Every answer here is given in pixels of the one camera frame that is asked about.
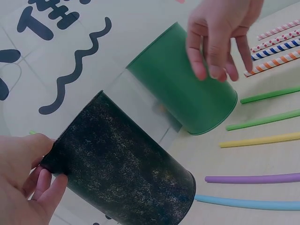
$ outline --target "hand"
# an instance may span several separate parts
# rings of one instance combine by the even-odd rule
[[[52,175],[38,166],[52,146],[53,141],[41,134],[0,136],[1,225],[49,224],[68,182],[66,175],[60,175],[51,185]]]
[[[206,59],[210,76],[225,81],[239,78],[230,54],[230,39],[235,38],[247,71],[252,70],[247,31],[258,18],[263,0],[203,0],[192,12],[187,30],[187,54],[195,75],[206,78],[206,69],[200,55],[200,46]]]

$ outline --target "green cup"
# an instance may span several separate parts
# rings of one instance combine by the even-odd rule
[[[192,135],[222,123],[238,96],[228,82],[210,77],[199,81],[188,60],[186,32],[173,24],[142,51],[127,69],[159,99]]]

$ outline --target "paper cup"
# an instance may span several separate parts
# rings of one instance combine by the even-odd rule
[[[219,82],[209,76],[199,81],[195,77],[186,54],[186,35],[175,23],[127,69],[190,134],[200,135],[217,127],[229,116],[238,96],[228,82]]]
[[[55,142],[41,165],[123,225],[177,225],[195,179],[100,92]]]

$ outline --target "table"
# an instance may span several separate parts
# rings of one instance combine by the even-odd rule
[[[255,23],[248,34],[249,44],[251,46],[258,44],[259,41],[257,41],[256,36],[264,31],[298,19],[297,11],[299,8],[300,3],[294,4]],[[295,49],[299,48],[256,61],[255,65]],[[232,83],[239,99],[300,85],[299,60],[251,78],[245,78],[243,75],[244,66],[235,46],[232,49],[232,56],[240,74],[240,80]],[[195,176],[197,194],[249,200],[300,201],[300,183],[229,185],[208,184],[204,181],[204,177],[207,175],[248,176],[299,172],[300,141],[229,149],[220,149],[218,146],[219,142],[224,141],[299,132],[300,118],[230,132],[225,129],[230,124],[299,109],[299,103],[300,93],[247,105],[238,103],[232,114],[220,126],[204,135],[191,136],[182,129],[168,152]],[[295,224],[295,221],[299,221],[299,219],[299,212],[249,210],[194,202],[181,224],[281,225]]]

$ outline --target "green straw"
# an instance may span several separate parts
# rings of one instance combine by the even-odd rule
[[[36,132],[35,132],[35,131],[33,131],[33,130],[31,130],[31,131],[29,132],[29,134],[30,134],[30,135],[35,135],[35,134],[36,134]]]
[[[255,120],[249,120],[245,123],[229,125],[226,127],[226,130],[237,130],[242,128],[248,128],[248,127],[257,126],[265,123],[272,123],[280,120],[285,120],[297,116],[300,116],[300,109],[281,113],[281,114],[276,114],[273,116],[267,116]]]
[[[277,97],[277,96],[281,96],[281,95],[286,95],[286,94],[294,93],[294,92],[297,92],[297,91],[300,91],[300,87],[287,88],[287,89],[276,90],[276,91],[264,93],[264,94],[261,94],[261,95],[255,95],[255,96],[244,98],[240,102],[242,104],[246,104],[246,103],[249,103],[249,102],[260,101],[260,100],[263,100],[263,99],[273,98],[273,97]]]

